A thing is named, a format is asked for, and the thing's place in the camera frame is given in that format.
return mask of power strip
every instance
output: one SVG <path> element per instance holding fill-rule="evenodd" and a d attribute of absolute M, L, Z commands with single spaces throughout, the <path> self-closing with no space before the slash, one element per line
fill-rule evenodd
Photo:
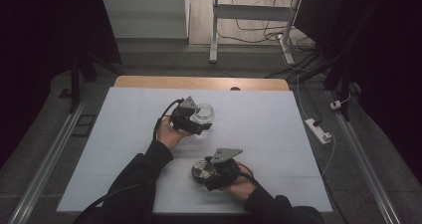
<path fill-rule="evenodd" d="M 314 122 L 315 120 L 313 118 L 305 120 L 305 123 L 307 124 L 308 128 L 314 133 L 320 144 L 327 144 L 331 142 L 331 133 L 323 132 L 319 125 L 314 126 Z"/>

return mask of black sleeve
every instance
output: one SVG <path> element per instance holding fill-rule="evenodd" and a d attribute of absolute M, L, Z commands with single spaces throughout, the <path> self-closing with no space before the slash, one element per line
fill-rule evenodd
<path fill-rule="evenodd" d="M 155 199 L 155 180 L 161 168 L 173 159 L 164 144 L 154 140 L 145 155 L 136 157 L 124 168 L 107 194 L 140 185 L 107 199 L 101 208 L 93 210 L 77 223 L 150 223 Z"/>
<path fill-rule="evenodd" d="M 255 214 L 260 223 L 266 224 L 320 224 L 323 220 L 312 207 L 292 207 L 286 196 L 270 195 L 258 186 L 246 201 L 245 210 Z"/>

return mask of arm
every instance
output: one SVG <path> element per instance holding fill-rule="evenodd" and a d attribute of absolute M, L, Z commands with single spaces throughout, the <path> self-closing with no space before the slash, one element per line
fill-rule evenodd
<path fill-rule="evenodd" d="M 252 175 L 243 164 L 242 172 Z M 320 214 L 312 207 L 292 207 L 286 196 L 273 198 L 261 185 L 255 186 L 245 177 L 238 179 L 230 186 L 223 188 L 245 201 L 245 210 L 256 215 L 260 223 L 267 224 L 321 224 Z"/>
<path fill-rule="evenodd" d="M 173 159 L 170 150 L 190 135 L 170 126 L 165 118 L 145 154 L 136 157 L 124 168 L 107 194 L 136 185 L 134 189 L 120 192 L 107 199 L 98 210 L 81 215 L 74 223 L 150 223 L 155 199 L 155 181 L 160 170 Z"/>

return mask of electrical outlet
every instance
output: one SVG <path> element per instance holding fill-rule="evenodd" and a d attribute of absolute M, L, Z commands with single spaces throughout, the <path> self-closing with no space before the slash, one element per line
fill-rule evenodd
<path fill-rule="evenodd" d="M 329 106 L 334 111 L 334 110 L 337 110 L 337 109 L 340 109 L 341 108 L 341 102 L 340 101 L 336 101 L 336 102 L 330 103 Z"/>
<path fill-rule="evenodd" d="M 319 125 L 314 126 L 314 122 L 313 118 L 305 120 L 308 128 L 314 133 L 320 144 L 327 144 L 331 142 L 331 133 L 323 132 Z"/>

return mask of hand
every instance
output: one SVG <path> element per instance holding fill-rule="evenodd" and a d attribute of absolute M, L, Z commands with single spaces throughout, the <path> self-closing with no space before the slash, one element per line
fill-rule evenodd
<path fill-rule="evenodd" d="M 246 168 L 246 166 L 244 166 L 241 162 L 238 162 L 238 166 L 241 172 L 251 176 L 253 175 L 253 171 L 250 171 L 250 169 Z M 238 176 L 236 181 L 234 181 L 230 186 L 220 188 L 220 190 L 231 192 L 240 200 L 246 201 L 256 188 L 257 186 L 255 186 L 250 179 L 244 176 Z"/>
<path fill-rule="evenodd" d="M 185 137 L 192 135 L 192 133 L 182 130 L 176 130 L 170 125 L 170 117 L 165 117 L 157 132 L 157 140 L 164 144 L 169 150 L 179 144 L 180 140 Z"/>

